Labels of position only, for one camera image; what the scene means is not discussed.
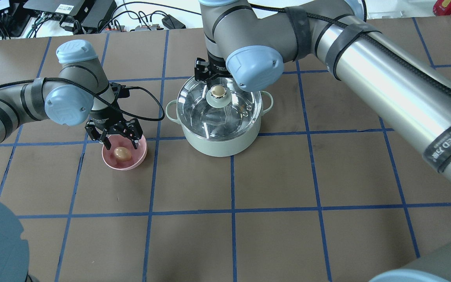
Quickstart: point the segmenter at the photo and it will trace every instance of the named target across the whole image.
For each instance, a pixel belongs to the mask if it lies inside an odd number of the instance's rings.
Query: metal arm tube
[[[308,13],[327,18],[338,16],[342,18],[341,22],[347,24],[363,24],[355,16],[345,16],[354,14],[345,0],[315,0],[301,7]],[[265,45],[278,51],[284,62],[292,60],[297,45],[288,17],[278,13],[259,20],[248,8],[245,0],[220,7],[202,5],[209,52],[227,58],[241,48]],[[330,47],[343,29],[336,25],[328,27],[327,22],[314,18],[310,18],[309,24],[312,53],[326,63]],[[371,33],[371,36],[417,69],[451,88],[449,79],[394,45],[385,36],[377,32]],[[366,39],[358,38],[341,54],[336,75],[421,154],[451,127],[451,98]],[[451,163],[442,174],[451,181]]]

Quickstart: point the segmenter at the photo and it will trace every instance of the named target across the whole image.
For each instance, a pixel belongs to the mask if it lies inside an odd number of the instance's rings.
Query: gray robot arm segment
[[[100,96],[108,102],[114,101],[109,81],[96,57],[86,61],[63,63],[58,77],[76,82],[94,93],[101,93]],[[24,123],[48,119],[44,101],[52,91],[64,85],[67,83],[44,83],[43,78],[36,78],[32,83],[0,88],[0,142]],[[100,111],[106,107],[95,99],[92,110]]]

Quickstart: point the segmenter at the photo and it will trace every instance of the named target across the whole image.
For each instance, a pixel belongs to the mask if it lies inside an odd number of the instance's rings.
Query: egg
[[[132,155],[130,150],[128,150],[125,147],[118,147],[114,149],[114,157],[118,160],[118,161],[122,161],[122,162],[126,162],[131,160]]]

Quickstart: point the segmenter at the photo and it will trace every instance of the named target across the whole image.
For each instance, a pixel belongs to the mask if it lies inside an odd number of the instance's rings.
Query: blue tape grid line
[[[408,224],[408,230],[410,230],[410,237],[412,239],[413,249],[415,251],[415,255],[417,256],[417,258],[419,258],[420,257],[419,247],[417,246],[417,239],[415,238],[415,232],[413,230],[412,221],[410,219],[410,213],[408,212],[405,195],[403,194],[403,187],[401,187],[401,181],[399,180],[399,174],[398,174],[398,169],[396,168],[396,162],[394,161],[394,156],[392,155],[392,149],[391,149],[391,144],[389,143],[389,137],[387,136],[387,131],[385,130],[383,119],[380,117],[379,120],[381,122],[381,127],[384,130],[384,132],[383,132],[384,140],[385,140],[385,144],[387,146],[387,152],[391,159],[392,171],[394,172],[394,178],[396,179],[396,184],[398,186],[399,197],[401,198],[401,203],[403,206],[403,210],[405,212],[406,223]]]
[[[328,247],[326,242],[326,233],[325,233],[325,223],[323,220],[323,211],[321,208],[321,200],[319,195],[319,187],[318,187],[318,177],[316,174],[316,165],[314,162],[314,154],[313,154],[313,145],[311,141],[311,130],[309,128],[309,123],[307,119],[307,110],[306,110],[306,100],[304,98],[304,87],[302,86],[302,75],[300,71],[299,61],[295,62],[297,66],[297,77],[299,79],[299,91],[300,91],[300,100],[302,102],[302,111],[304,114],[304,123],[306,125],[306,134],[307,134],[307,143],[309,149],[309,157],[311,159],[311,170],[313,174],[314,181],[314,193],[316,194],[316,204],[318,206],[318,217],[320,221],[320,229],[321,229],[321,241],[323,243],[323,253],[325,256],[325,265],[326,265],[326,274],[328,277],[328,281],[332,281],[332,272],[330,268],[330,259],[328,257]]]
[[[41,60],[41,65],[39,66],[39,70],[38,70],[38,74],[36,75],[36,78],[38,78],[41,75],[41,71],[43,70],[43,65],[45,64],[46,55],[48,55],[48,49],[50,48],[51,41],[52,41],[52,38],[48,37],[48,43],[46,44],[45,55],[43,56],[43,59]]]
[[[168,54],[168,38],[170,32],[167,30],[165,35],[164,44],[164,55],[163,55],[163,71],[161,73],[161,93],[159,94],[159,100],[163,101],[164,98],[164,81],[166,74],[166,57]],[[159,109],[159,115],[163,114],[162,110]],[[161,121],[158,121],[158,128],[156,132],[156,148],[154,149],[154,165],[152,167],[152,184],[151,184],[151,198],[149,202],[149,214],[147,216],[147,235],[145,237],[145,254],[144,254],[144,264],[143,264],[143,274],[142,281],[147,281],[147,266],[149,264],[149,245],[151,239],[151,226],[152,226],[152,214],[154,207],[154,192],[156,187],[156,170],[158,164],[158,152],[159,152],[159,136],[161,134]]]
[[[109,34],[107,34],[106,40],[105,40],[104,52],[102,54],[102,61],[100,63],[102,66],[104,66],[105,53],[107,51],[108,43],[109,43]],[[59,262],[57,264],[57,271],[55,272],[55,282],[59,282],[59,278],[60,278],[61,266],[62,266],[62,262],[64,260],[67,238],[69,236],[70,220],[72,219],[72,213],[74,210],[74,203],[76,201],[76,193],[78,191],[78,185],[79,185],[79,180],[80,180],[80,175],[81,175],[81,168],[83,167],[83,160],[85,158],[87,144],[88,144],[88,134],[85,133],[85,136],[83,139],[83,149],[81,151],[81,156],[79,158],[78,170],[76,173],[76,180],[74,182],[73,193],[72,193],[72,196],[70,197],[69,213],[68,213],[68,217],[67,217],[66,228],[64,231],[64,238],[62,240],[62,246],[60,249]]]
[[[422,34],[420,33],[419,25],[417,24],[417,20],[415,18],[412,18],[413,24],[415,25],[415,29],[417,30],[417,34],[419,35],[420,41],[422,42],[422,46],[424,46],[424,50],[426,51],[426,55],[428,56],[429,63],[434,68],[435,63],[433,63],[433,59],[431,58],[431,54],[429,53],[428,46],[426,45],[426,42],[424,41],[424,37],[422,37]]]
[[[408,208],[451,207],[448,203],[418,203],[406,204]],[[401,209],[403,204],[393,205],[364,205],[364,206],[326,206],[326,207],[288,207],[288,208],[250,208],[234,209],[234,213],[263,213],[263,212],[294,212],[294,211],[342,211],[342,210],[377,210],[377,209]],[[153,211],[152,216],[165,215],[189,215],[189,214],[226,214],[233,213],[233,209],[222,210],[186,210],[186,211]],[[18,215],[18,219],[30,218],[90,218],[90,217],[123,217],[123,216],[148,216],[149,212],[124,212],[124,213],[83,213],[83,214],[38,214]]]
[[[41,65],[39,67],[39,70],[38,70],[38,73],[37,73],[36,77],[39,77],[39,75],[41,74],[41,70],[43,69],[43,64],[45,63],[46,55],[48,53],[48,48],[50,48],[50,42],[51,41],[52,41],[52,38],[48,37],[48,43],[47,43],[46,48],[45,48],[45,53],[43,54],[43,59],[41,59]],[[21,125],[20,128],[18,129],[18,133],[16,134],[15,142],[13,143],[13,148],[11,149],[11,154],[9,156],[7,168],[5,169],[5,173],[3,174],[3,178],[1,180],[0,198],[1,198],[1,195],[3,193],[3,189],[5,187],[5,183],[6,183],[6,180],[7,180],[7,177],[8,177],[9,168],[11,166],[11,161],[12,161],[13,156],[15,154],[15,150],[16,150],[16,147],[17,147],[17,144],[18,144],[18,140],[20,139],[20,135],[22,134],[22,129],[23,129],[23,125]]]
[[[392,128],[385,128],[387,132],[393,132]],[[339,134],[339,133],[364,133],[364,132],[382,132],[381,128],[372,128],[370,130],[317,130],[311,131],[310,134]],[[307,132],[265,132],[258,136],[287,136],[287,135],[305,135]],[[168,140],[184,140],[185,136],[174,137],[147,137],[147,141],[168,141]],[[98,143],[98,141],[88,140],[87,143]],[[17,143],[16,146],[61,146],[61,145],[80,145],[83,141],[67,141],[67,142],[36,142],[36,143]],[[13,144],[0,144],[0,147],[11,147]]]
[[[426,46],[426,43],[424,41],[424,38],[422,37],[422,34],[419,30],[417,21],[415,18],[412,18],[415,28],[417,29],[417,32],[419,34],[420,40],[424,46],[424,50],[426,51],[426,55],[428,56],[428,59],[431,63],[432,67],[435,68],[446,68],[451,67],[451,65],[434,65],[433,60],[431,58],[431,55],[428,51],[428,47]],[[166,54],[168,51],[168,31],[166,32],[166,42],[165,42],[165,51],[164,51],[164,62],[163,62],[163,74],[161,78],[141,78],[141,79],[126,79],[126,80],[111,80],[111,82],[129,82],[129,81],[151,81],[151,80],[161,80],[161,96],[160,100],[163,101],[163,93],[164,93],[164,81],[165,80],[174,80],[174,79],[188,79],[190,77],[188,76],[181,76],[181,77],[165,77],[165,68],[166,68]],[[109,41],[109,34],[106,34],[106,42],[103,50],[102,60],[101,64],[104,64],[105,55],[107,52],[108,47],[108,41]],[[39,77],[43,65],[45,62],[46,55],[48,53],[49,47],[51,43],[51,38],[48,39],[48,43],[45,49],[45,54],[43,56],[43,59],[41,61],[41,65],[38,71],[37,77]],[[407,204],[404,200],[404,195],[402,193],[401,183],[399,181],[399,175],[397,174],[397,169],[395,166],[394,158],[392,155],[392,150],[390,149],[390,143],[387,137],[387,132],[394,131],[391,128],[384,128],[383,121],[381,119],[381,127],[382,128],[373,128],[370,130],[319,130],[319,131],[310,131],[308,126],[308,120],[307,120],[307,112],[305,108],[305,101],[304,101],[304,93],[302,88],[302,80],[301,80],[301,74],[302,73],[323,73],[328,72],[327,70],[307,70],[307,71],[301,71],[299,69],[299,62],[296,62],[297,71],[289,71],[284,72],[284,74],[297,74],[299,78],[299,89],[301,94],[301,100],[303,105],[303,113],[304,113],[304,122],[306,123],[306,132],[270,132],[270,133],[263,133],[259,134],[260,136],[286,136],[286,135],[301,135],[306,134],[308,136],[308,146],[310,150],[310,157],[311,157],[311,168],[313,170],[313,176],[314,176],[314,182],[315,182],[315,193],[317,195],[317,207],[292,207],[292,208],[261,208],[261,209],[235,209],[235,197],[234,197],[234,159],[231,157],[231,209],[230,210],[194,210],[194,211],[163,211],[163,212],[153,212],[153,202],[154,202],[154,187],[155,187],[155,177],[156,177],[156,168],[157,168],[157,152],[159,147],[159,141],[163,140],[178,140],[178,139],[185,139],[183,136],[177,136],[177,137],[159,137],[159,134],[161,132],[161,122],[158,123],[158,130],[157,130],[157,136],[156,138],[148,138],[148,141],[156,141],[156,150],[155,150],[155,159],[154,159],[154,166],[153,166],[153,182],[152,182],[152,193],[151,193],[151,199],[150,199],[150,210],[149,212],[135,212],[135,213],[101,213],[101,214],[73,214],[73,207],[74,207],[74,201],[75,201],[75,195],[77,192],[77,185],[79,184],[79,178],[81,173],[81,168],[83,164],[84,154],[86,151],[86,144],[93,143],[93,141],[88,141],[87,136],[85,136],[84,141],[74,141],[74,142],[56,142],[56,143],[18,143],[18,140],[20,138],[20,134],[22,132],[23,126],[19,128],[18,134],[16,137],[16,140],[12,144],[0,144],[0,146],[11,146],[13,147],[11,156],[9,159],[9,163],[7,165],[7,168],[5,170],[4,176],[2,178],[2,183],[0,186],[0,196],[2,194],[2,189],[5,184],[5,180],[7,178],[7,173],[9,171],[11,160],[13,159],[14,152],[16,150],[16,147],[18,146],[59,146],[59,145],[79,145],[83,144],[83,151],[82,155],[80,157],[80,161],[78,164],[78,171],[76,176],[76,181],[73,189],[73,195],[71,198],[70,203],[70,210],[68,214],[59,214],[59,215],[21,215],[18,216],[20,219],[24,218],[66,218],[68,219],[68,222],[66,224],[66,230],[64,234],[64,240],[61,248],[61,255],[59,258],[59,265],[57,267],[56,272],[56,279],[55,281],[58,281],[59,275],[60,275],[60,266],[61,261],[63,259],[64,251],[65,251],[65,245],[67,242],[67,235],[68,230],[70,226],[70,219],[71,218],[90,218],[90,217],[119,217],[119,216],[148,216],[148,228],[147,228],[147,237],[146,237],[146,249],[145,249],[145,257],[144,257],[144,266],[143,266],[143,280],[146,280],[147,275],[147,261],[148,261],[148,251],[149,251],[149,239],[150,239],[150,225],[152,222],[152,216],[164,216],[164,215],[185,215],[185,214],[218,214],[218,213],[231,213],[231,224],[233,229],[233,277],[234,280],[237,281],[237,270],[236,270],[236,213],[251,213],[251,212],[290,212],[290,211],[318,211],[319,218],[320,218],[320,228],[322,232],[322,241],[323,241],[323,247],[324,247],[324,253],[325,253],[325,263],[327,267],[327,275],[329,281],[331,281],[331,270],[330,270],[330,264],[329,264],[329,258],[328,258],[328,250],[326,245],[326,236],[324,231],[324,222],[323,222],[323,216],[322,211],[326,210],[356,210],[356,209],[390,209],[390,208],[403,208],[406,212],[406,218],[408,222],[408,227],[410,229],[410,234],[412,237],[412,242],[415,248],[415,253],[417,257],[419,257],[419,250],[417,247],[415,234],[413,232],[410,216],[408,214],[408,208],[422,208],[422,207],[451,207],[451,202],[449,203],[418,203],[418,204]],[[339,133],[354,133],[354,132],[383,132],[384,138],[386,141],[386,145],[388,147],[388,151],[390,153],[391,163],[393,165],[393,170],[395,173],[396,181],[399,186],[399,193],[402,199],[401,205],[369,205],[369,206],[329,206],[329,207],[322,207],[321,201],[319,198],[319,190],[317,185],[317,177],[316,177],[316,168],[314,165],[314,156],[312,152],[312,143],[311,143],[311,134],[339,134]]]
[[[8,145],[13,146],[13,148],[11,149],[11,154],[9,155],[8,165],[7,165],[7,168],[5,169],[5,173],[3,174],[3,178],[1,180],[0,198],[1,198],[1,194],[3,193],[3,188],[5,187],[6,178],[8,177],[9,167],[11,165],[11,160],[13,159],[13,156],[15,154],[15,149],[16,149],[16,145],[18,143],[18,139],[20,138],[20,134],[22,133],[22,128],[23,128],[23,125],[21,125],[20,128],[18,129],[18,133],[16,134],[15,142],[13,144],[8,144]]]
[[[233,239],[233,282],[238,282],[238,260],[236,258],[236,193],[234,156],[231,156],[231,232]]]

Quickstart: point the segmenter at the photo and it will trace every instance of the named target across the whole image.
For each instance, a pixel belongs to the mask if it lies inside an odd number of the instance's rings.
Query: cooking pot
[[[166,106],[166,116],[182,125],[196,150],[213,157],[235,155],[256,139],[262,116],[272,109],[274,100],[266,91],[243,91],[231,78],[216,78],[208,85],[188,79],[177,99]],[[263,95],[271,100],[267,109],[263,109]],[[169,114],[173,104],[176,118]]]

